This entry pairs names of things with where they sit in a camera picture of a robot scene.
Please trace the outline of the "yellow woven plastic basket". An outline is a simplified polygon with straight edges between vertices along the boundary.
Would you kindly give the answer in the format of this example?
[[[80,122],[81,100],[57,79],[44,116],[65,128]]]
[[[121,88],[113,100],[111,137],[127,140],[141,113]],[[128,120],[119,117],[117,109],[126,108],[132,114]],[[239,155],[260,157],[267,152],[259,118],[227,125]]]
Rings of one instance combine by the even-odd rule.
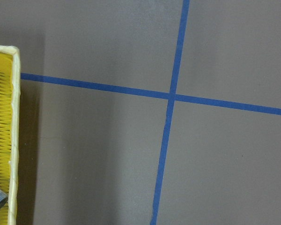
[[[20,52],[0,45],[0,190],[7,203],[0,209],[0,225],[15,225],[17,218]]]

